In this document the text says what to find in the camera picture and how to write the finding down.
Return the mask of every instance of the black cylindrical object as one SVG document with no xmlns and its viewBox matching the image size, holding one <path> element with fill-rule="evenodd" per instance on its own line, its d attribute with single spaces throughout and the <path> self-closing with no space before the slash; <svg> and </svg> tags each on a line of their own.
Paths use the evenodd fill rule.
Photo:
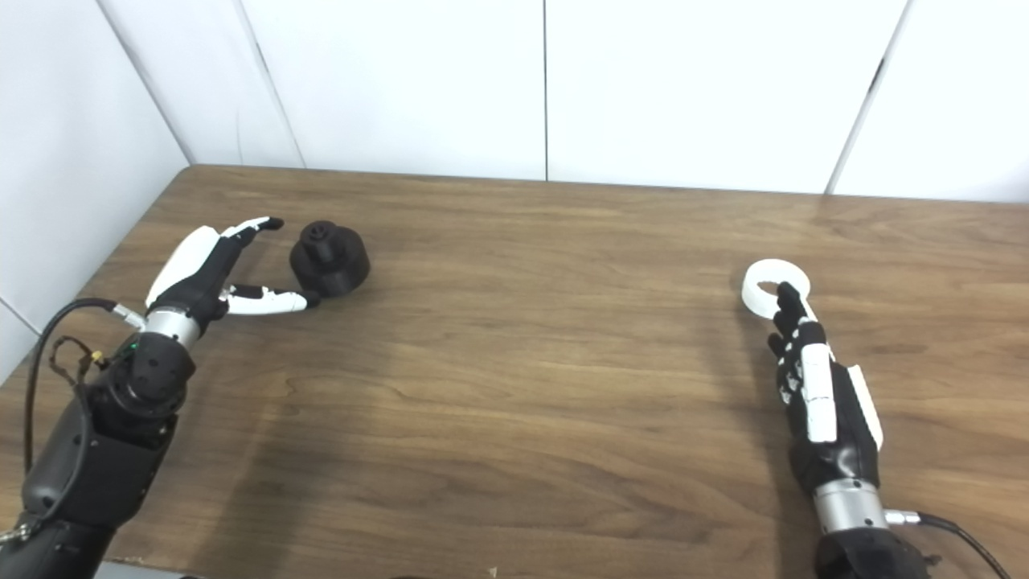
<svg viewBox="0 0 1029 579">
<path fill-rule="evenodd" d="M 350 294 L 368 276 L 371 261 L 357 231 L 332 221 L 314 221 L 289 253 L 300 287 L 323 298 Z"/>
</svg>

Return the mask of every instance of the wood grain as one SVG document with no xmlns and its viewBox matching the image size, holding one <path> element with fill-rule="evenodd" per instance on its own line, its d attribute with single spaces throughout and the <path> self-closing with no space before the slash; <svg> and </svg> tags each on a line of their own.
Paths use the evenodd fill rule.
<svg viewBox="0 0 1029 579">
<path fill-rule="evenodd" d="M 361 232 L 371 275 L 318 311 L 212 326 L 112 557 L 215 579 L 810 577 L 770 327 L 738 297 L 779 256 L 870 381 L 886 502 L 1029 569 L 1029 208 L 194 167 L 83 294 L 139 306 L 186 232 L 258 214 L 287 226 L 234 279 L 295 286 L 317 218 Z M 126 335 L 86 314 L 62 330 Z M 0 390 L 7 520 L 24 377 Z M 45 433 L 68 395 L 42 389 Z M 937 579 L 991 577 L 906 535 L 945 557 Z"/>
</svg>

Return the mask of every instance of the black cable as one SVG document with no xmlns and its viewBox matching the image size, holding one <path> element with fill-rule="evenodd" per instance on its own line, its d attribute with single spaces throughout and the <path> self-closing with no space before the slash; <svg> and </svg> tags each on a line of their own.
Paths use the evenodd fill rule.
<svg viewBox="0 0 1029 579">
<path fill-rule="evenodd" d="M 975 549 L 975 552 L 986 560 L 986 563 L 990 566 L 990 569 L 993 569 L 994 573 L 996 573 L 1000 579 L 1012 579 L 1012 576 L 1004 571 L 1003 567 L 1000 567 L 1000 563 L 992 554 L 990 554 L 990 551 L 986 550 L 986 547 L 984 547 L 982 543 L 977 541 L 975 538 L 969 535 L 967 531 L 961 529 L 958 523 L 923 512 L 919 512 L 918 516 L 921 519 L 919 524 L 943 529 L 944 531 L 949 531 L 964 539 L 965 543 L 968 543 L 972 549 Z"/>
<path fill-rule="evenodd" d="M 29 382 L 25 390 L 25 430 L 22 434 L 22 444 L 26 475 L 28 475 L 29 471 L 32 470 L 32 415 L 33 408 L 36 403 L 36 384 L 39 382 L 39 366 L 42 364 L 43 351 L 46 348 L 46 340 L 50 337 L 50 334 L 54 333 L 58 324 L 61 324 L 62 320 L 77 310 L 92 307 L 103 309 L 107 312 L 111 312 L 117 305 L 117 302 L 112 300 L 103 300 L 100 298 L 82 298 L 75 300 L 74 302 L 61 309 L 58 314 L 54 315 L 54 318 L 46 323 L 46 327 L 43 328 L 43 331 L 39 334 L 39 341 L 36 343 L 36 350 L 32 353 L 32 361 L 29 363 Z"/>
</svg>

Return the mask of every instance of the robotic hand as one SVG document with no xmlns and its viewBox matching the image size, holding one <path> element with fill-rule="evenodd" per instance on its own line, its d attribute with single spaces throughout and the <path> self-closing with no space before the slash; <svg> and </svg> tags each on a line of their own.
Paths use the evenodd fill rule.
<svg viewBox="0 0 1029 579">
<path fill-rule="evenodd" d="M 230 226 L 220 234 L 207 225 L 198 227 L 179 243 L 150 287 L 146 305 L 155 311 L 178 312 L 191 319 L 203 333 L 225 314 L 271 315 L 318 306 L 314 292 L 287 292 L 257 285 L 229 285 L 225 279 L 243 248 L 261 230 L 278 229 L 283 220 L 257 217 Z"/>
<path fill-rule="evenodd" d="M 820 579 L 928 579 L 924 557 L 889 530 L 879 500 L 883 433 L 861 370 L 836 361 L 804 296 L 778 285 L 776 384 L 793 441 L 789 464 L 824 534 Z"/>
<path fill-rule="evenodd" d="M 221 233 L 210 226 L 193 230 L 153 282 L 145 318 L 115 302 L 87 299 L 73 302 L 47 325 L 36 363 L 54 327 L 76 307 L 102 307 L 139 332 L 117 349 L 94 382 L 74 387 L 75 401 L 27 473 L 17 526 L 2 535 L 7 542 L 0 549 L 0 578 L 94 577 L 118 528 L 142 506 L 171 444 L 186 382 L 196 370 L 189 349 L 208 325 L 226 314 L 271 315 L 319 304 L 318 295 L 309 292 L 225 286 L 257 232 L 282 225 L 282 219 L 258 217 Z"/>
</svg>

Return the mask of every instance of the white plastic ring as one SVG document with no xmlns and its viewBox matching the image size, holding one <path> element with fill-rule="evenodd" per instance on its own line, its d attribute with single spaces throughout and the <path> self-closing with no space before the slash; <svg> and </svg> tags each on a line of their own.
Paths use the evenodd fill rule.
<svg viewBox="0 0 1029 579">
<path fill-rule="evenodd" d="M 808 274 L 784 259 L 761 259 L 754 261 L 747 267 L 747 274 L 743 276 L 741 292 L 743 303 L 747 310 L 765 320 L 772 320 L 779 312 L 779 298 L 775 294 L 766 292 L 760 284 L 771 282 L 778 285 L 783 281 L 788 281 L 796 289 L 808 318 L 817 320 L 808 306 L 808 296 L 811 295 L 811 280 L 808 279 Z"/>
</svg>

